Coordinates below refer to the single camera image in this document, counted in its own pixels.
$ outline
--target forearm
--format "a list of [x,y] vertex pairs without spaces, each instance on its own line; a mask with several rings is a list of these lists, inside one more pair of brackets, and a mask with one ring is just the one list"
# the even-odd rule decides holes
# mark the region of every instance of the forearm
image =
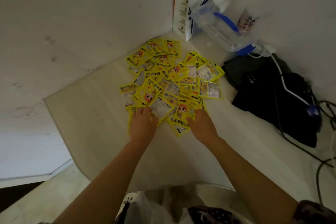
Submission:
[[147,145],[130,142],[54,223],[112,223]]
[[206,145],[258,224],[289,223],[297,201],[242,158],[220,137]]

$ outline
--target person's left hand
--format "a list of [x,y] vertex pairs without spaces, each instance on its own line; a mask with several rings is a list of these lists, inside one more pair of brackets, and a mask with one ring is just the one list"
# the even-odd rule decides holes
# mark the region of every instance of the person's left hand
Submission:
[[151,111],[149,107],[139,107],[132,115],[132,121],[129,126],[129,136],[131,142],[144,144],[148,146],[152,141],[156,127],[158,125],[158,118],[153,117],[151,121]]

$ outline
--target clear plastic food container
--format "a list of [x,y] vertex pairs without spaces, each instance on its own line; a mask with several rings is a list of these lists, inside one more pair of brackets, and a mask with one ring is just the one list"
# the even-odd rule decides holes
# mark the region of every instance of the clear plastic food container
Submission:
[[204,30],[227,51],[236,52],[254,42],[250,34],[239,31],[225,11],[220,13],[212,0],[198,0],[190,16],[194,20],[193,32],[197,32],[197,27]]

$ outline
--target white table top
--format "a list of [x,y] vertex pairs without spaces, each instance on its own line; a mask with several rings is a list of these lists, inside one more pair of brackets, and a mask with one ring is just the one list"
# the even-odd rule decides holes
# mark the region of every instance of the white table top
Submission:
[[[174,32],[164,37],[179,39]],[[188,51],[198,51],[218,65],[229,59],[229,54],[205,34],[182,44],[183,59]],[[135,77],[127,67],[122,57],[45,99],[73,160],[89,179],[129,140],[128,112],[119,92],[119,86]],[[296,200],[317,201],[315,172],[319,163],[286,142],[272,124],[231,105],[235,89],[224,77],[218,83],[224,98],[206,99],[205,103],[219,136]],[[331,130],[326,129],[319,134],[317,150],[306,148],[323,159],[329,158],[330,135]],[[331,171],[322,169],[320,186],[324,204],[335,210],[336,197],[332,195],[336,195],[336,182]],[[164,122],[142,156],[128,191],[188,183],[233,188],[214,156],[191,132],[176,137]]]

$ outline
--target hand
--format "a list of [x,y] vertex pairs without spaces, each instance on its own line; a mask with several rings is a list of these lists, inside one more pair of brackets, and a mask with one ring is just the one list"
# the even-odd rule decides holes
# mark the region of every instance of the hand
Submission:
[[129,126],[129,136],[131,142],[143,144],[145,147],[152,141],[158,118],[153,117],[151,121],[152,109],[149,107],[139,107],[136,112],[133,112],[132,121]]
[[189,123],[191,132],[197,140],[207,146],[214,139],[218,138],[215,125],[206,111],[196,109],[195,113],[195,121],[193,121],[190,117],[187,117],[186,119]]

